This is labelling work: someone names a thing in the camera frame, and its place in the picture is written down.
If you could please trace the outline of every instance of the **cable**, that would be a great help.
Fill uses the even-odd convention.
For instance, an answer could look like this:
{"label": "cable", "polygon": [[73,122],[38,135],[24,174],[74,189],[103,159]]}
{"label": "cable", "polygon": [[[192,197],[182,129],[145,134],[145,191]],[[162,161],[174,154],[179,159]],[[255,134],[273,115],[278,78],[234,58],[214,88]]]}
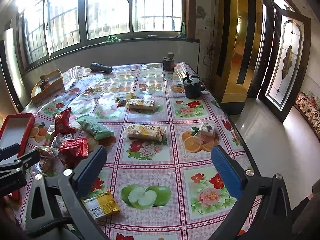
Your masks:
{"label": "cable", "polygon": [[[210,47],[207,48],[207,53],[204,55],[204,58],[203,58],[203,64],[207,67],[211,67],[212,66],[212,62],[213,62],[213,53],[214,53],[214,48],[215,48],[215,44],[214,44],[214,29],[215,29],[215,23],[216,23],[216,0],[214,0],[214,16],[213,16],[213,30],[212,30],[212,42],[211,42],[211,45]],[[206,58],[209,58],[210,60],[210,65],[207,65],[205,63],[205,59]]]}
{"label": "cable", "polygon": [[198,69],[199,69],[199,57],[200,57],[200,48],[201,48],[201,40],[199,39],[199,52],[198,52],[198,65],[197,65],[197,75],[198,75]]}
{"label": "cable", "polygon": [[50,230],[56,228],[56,227],[61,227],[65,224],[72,224],[73,219],[72,218],[55,218],[51,220],[50,222],[42,225],[40,228],[37,230],[31,230],[31,231],[26,231],[26,234],[30,237],[38,237],[40,235],[43,235]]}

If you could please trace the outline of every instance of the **tile floor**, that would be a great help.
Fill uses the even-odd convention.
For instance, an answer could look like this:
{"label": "tile floor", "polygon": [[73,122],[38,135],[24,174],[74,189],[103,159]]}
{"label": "tile floor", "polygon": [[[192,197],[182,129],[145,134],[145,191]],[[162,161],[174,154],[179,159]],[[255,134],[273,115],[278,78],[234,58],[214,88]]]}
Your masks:
{"label": "tile floor", "polygon": [[247,99],[234,121],[262,176],[283,175],[291,208],[320,178],[320,142],[295,107],[282,124],[259,99]]}

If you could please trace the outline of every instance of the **tablecloth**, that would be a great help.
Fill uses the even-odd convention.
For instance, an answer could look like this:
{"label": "tablecloth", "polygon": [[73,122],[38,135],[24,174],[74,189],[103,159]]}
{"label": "tablecloth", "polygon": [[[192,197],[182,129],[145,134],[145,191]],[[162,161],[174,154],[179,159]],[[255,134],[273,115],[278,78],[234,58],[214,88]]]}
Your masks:
{"label": "tablecloth", "polygon": [[[71,126],[78,125],[76,117],[90,114],[114,132],[114,137],[100,141],[82,130],[76,135],[88,138],[90,152],[98,144],[108,149],[107,162],[90,196],[110,189],[121,208],[121,213],[97,222],[112,240],[208,239],[236,202],[212,164],[211,148],[219,144],[245,170],[252,168],[212,94],[205,90],[194,100],[185,96],[181,78],[186,71],[194,73],[185,63],[178,63],[171,72],[163,71],[161,63],[117,66],[111,74],[76,66],[63,73],[64,89],[24,110],[35,115],[34,127],[39,128],[36,135],[30,135],[26,151],[46,144],[53,116],[68,107],[72,108]],[[137,98],[155,100],[156,112],[119,107],[115,97],[129,91]],[[204,136],[203,143],[197,145],[190,138],[204,120],[216,126],[215,135]],[[126,138],[123,133],[129,123],[166,127],[165,137],[161,142]],[[20,190],[21,207],[15,213],[22,227],[33,176],[27,174],[27,181]],[[156,199],[152,199],[153,193],[145,194],[137,202],[140,206],[134,208],[128,195],[141,187],[156,192]],[[250,227],[259,202],[254,203],[244,231]]]}

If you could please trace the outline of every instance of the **black flashlight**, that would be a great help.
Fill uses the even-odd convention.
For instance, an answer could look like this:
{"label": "black flashlight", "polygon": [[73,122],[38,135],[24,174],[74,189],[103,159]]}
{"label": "black flashlight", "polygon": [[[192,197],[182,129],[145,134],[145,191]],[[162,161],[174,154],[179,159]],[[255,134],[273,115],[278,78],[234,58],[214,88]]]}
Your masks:
{"label": "black flashlight", "polygon": [[106,72],[107,74],[110,74],[113,70],[112,67],[100,65],[98,63],[91,63],[90,68],[93,71],[103,71],[103,72]]}

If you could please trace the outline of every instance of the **white square pastry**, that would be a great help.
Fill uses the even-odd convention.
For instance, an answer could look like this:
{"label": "white square pastry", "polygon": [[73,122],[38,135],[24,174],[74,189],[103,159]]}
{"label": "white square pastry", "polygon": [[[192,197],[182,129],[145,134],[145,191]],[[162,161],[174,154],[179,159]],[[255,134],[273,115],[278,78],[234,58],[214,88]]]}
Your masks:
{"label": "white square pastry", "polygon": [[213,136],[215,125],[209,122],[203,122],[200,128],[200,134],[206,136]]}

